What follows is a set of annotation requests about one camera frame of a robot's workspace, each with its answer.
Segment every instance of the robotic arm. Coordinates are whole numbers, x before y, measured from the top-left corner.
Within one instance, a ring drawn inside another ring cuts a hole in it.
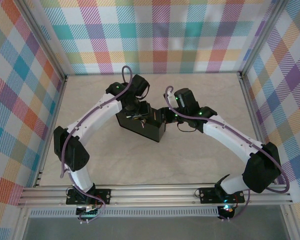
[[[211,108],[200,107],[188,88],[180,89],[174,94],[166,91],[165,98],[170,107],[154,109],[146,101],[141,101],[145,97],[144,93],[149,91],[149,83],[143,77],[135,75],[124,94],[104,104],[119,95],[126,87],[128,87],[127,83],[111,84],[100,101],[82,118],[67,128],[58,126],[54,130],[54,152],[60,160],[65,140],[71,135],[65,147],[64,165],[76,186],[84,193],[91,194],[95,188],[87,170],[90,156],[84,146],[90,137],[114,115],[122,127],[157,142],[160,141],[166,124],[187,122],[190,127],[213,137],[232,150],[246,167],[243,174],[226,175],[215,184],[215,193],[222,201],[233,193],[247,189],[261,193],[281,174],[278,166],[264,154],[266,152],[274,158],[280,167],[278,150],[274,144],[269,142],[264,145],[253,140],[226,123]],[[99,109],[89,115],[98,106]],[[83,118],[85,120],[78,127],[78,123]]]

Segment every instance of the black mounting plate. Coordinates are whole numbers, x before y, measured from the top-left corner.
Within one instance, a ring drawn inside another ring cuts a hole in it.
[[[111,189],[94,189],[93,195],[101,198],[106,205],[110,204],[111,199]],[[101,202],[90,198],[90,202],[86,202],[86,198],[83,198],[80,193],[78,193],[74,188],[71,188],[66,193],[67,198],[65,201],[66,205],[87,205],[87,204],[96,204],[100,205]]]
[[[237,202],[243,204],[245,202],[245,196],[242,191],[229,195],[224,201],[216,195],[214,187],[202,187],[198,189],[198,192],[201,204],[236,204]]]

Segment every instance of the beige floor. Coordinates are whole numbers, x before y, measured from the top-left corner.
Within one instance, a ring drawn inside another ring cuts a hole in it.
[[[245,100],[234,73],[143,74],[150,83],[146,100],[153,108],[166,106],[166,86],[175,91],[189,88],[196,100],[218,112],[229,124],[255,138]],[[57,118],[66,127],[89,110],[120,75],[72,76],[68,79]],[[167,126],[160,143],[121,128],[115,116],[95,133],[86,146],[90,154],[88,171],[97,185],[103,184],[188,184],[212,183],[230,173],[242,173],[244,164],[229,149],[198,131],[180,132]],[[40,185],[69,185],[60,179],[61,163],[53,142]]]

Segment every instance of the colorful plaid wall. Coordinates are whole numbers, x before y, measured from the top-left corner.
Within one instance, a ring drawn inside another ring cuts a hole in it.
[[[0,240],[35,177],[61,83],[13,0],[0,0]]]
[[[266,141],[279,149],[300,219],[300,0],[290,0],[246,83]]]
[[[28,0],[68,74],[237,72],[275,2]]]

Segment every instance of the metal grate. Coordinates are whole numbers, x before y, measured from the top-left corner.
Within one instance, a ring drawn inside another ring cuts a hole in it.
[[[75,208],[33,208],[30,218],[75,217]],[[102,217],[216,217],[218,208],[207,207],[107,207]]]

